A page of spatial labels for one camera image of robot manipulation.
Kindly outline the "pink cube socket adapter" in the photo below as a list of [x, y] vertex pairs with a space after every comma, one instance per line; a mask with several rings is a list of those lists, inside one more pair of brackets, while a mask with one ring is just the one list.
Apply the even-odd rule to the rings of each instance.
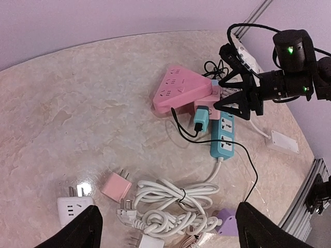
[[204, 98], [194, 101], [194, 109], [196, 110], [199, 106], [208, 107], [209, 119], [219, 120], [221, 118], [221, 111], [214, 108], [214, 104], [220, 100], [221, 87], [219, 85], [212, 86], [212, 94]]

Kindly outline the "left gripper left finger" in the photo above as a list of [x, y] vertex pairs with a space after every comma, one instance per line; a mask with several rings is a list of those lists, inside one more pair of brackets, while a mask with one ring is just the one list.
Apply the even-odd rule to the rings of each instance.
[[57, 234], [43, 243], [39, 248], [49, 247], [94, 247], [99, 248], [103, 218], [95, 205], [88, 206]]

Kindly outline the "pink plug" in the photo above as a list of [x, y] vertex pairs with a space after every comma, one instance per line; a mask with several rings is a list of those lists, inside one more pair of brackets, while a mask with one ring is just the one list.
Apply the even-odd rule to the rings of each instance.
[[120, 203], [122, 199], [125, 199], [132, 186], [132, 183], [127, 179], [128, 176], [129, 173], [126, 173], [124, 169], [120, 173], [110, 173], [101, 188], [101, 193], [113, 201]]

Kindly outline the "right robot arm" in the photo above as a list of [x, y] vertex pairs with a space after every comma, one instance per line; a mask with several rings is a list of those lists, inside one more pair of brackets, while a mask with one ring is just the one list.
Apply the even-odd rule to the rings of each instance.
[[251, 112], [263, 115], [268, 100], [306, 97], [330, 100], [330, 57], [317, 59], [309, 34], [303, 30], [283, 30], [273, 36], [273, 59], [279, 70], [254, 75], [233, 44], [220, 48], [219, 55], [231, 72], [219, 81], [221, 88], [237, 92], [214, 103], [214, 108], [249, 120]]

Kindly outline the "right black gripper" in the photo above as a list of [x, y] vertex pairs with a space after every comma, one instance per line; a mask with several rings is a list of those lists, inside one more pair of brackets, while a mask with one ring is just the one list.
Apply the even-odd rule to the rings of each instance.
[[216, 110], [250, 120], [252, 111], [263, 115], [264, 101], [286, 102], [301, 96], [311, 100], [317, 60], [309, 34], [304, 29], [283, 30], [273, 36], [273, 42], [279, 69], [257, 73], [249, 57], [242, 55], [246, 70], [232, 70], [218, 82], [222, 88], [242, 90], [215, 102]]

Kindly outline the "white usb charger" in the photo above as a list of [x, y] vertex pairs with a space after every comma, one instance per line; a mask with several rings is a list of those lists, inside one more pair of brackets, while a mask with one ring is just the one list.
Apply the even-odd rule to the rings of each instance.
[[154, 238], [141, 232], [131, 233], [127, 239], [129, 247], [136, 248], [164, 248], [165, 241], [160, 238]]

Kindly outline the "pink power strip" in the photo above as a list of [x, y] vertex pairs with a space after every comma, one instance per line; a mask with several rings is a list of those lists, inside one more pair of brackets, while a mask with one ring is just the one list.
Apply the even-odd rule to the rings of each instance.
[[211, 95], [211, 79], [179, 65], [170, 66], [153, 98], [159, 114]]

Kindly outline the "white multi socket adapter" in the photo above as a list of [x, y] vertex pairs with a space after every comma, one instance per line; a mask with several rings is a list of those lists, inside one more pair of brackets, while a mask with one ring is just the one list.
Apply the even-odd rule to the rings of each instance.
[[69, 196], [57, 199], [57, 212], [60, 227], [65, 227], [75, 217], [77, 217], [88, 206], [93, 205], [94, 201], [90, 196], [78, 196], [72, 186], [68, 187]]

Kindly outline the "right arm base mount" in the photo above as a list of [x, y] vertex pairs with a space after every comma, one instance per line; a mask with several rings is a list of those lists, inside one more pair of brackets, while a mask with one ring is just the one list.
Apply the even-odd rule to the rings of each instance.
[[324, 211], [324, 202], [330, 200], [330, 177], [327, 181], [323, 181], [321, 174], [317, 174], [313, 185], [310, 188], [305, 200], [305, 205], [310, 214], [317, 211], [321, 214]]

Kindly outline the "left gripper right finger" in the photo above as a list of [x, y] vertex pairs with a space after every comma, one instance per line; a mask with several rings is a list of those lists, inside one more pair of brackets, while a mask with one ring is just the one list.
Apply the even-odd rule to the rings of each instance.
[[238, 205], [235, 217], [240, 247], [310, 247], [282, 230], [248, 202]]

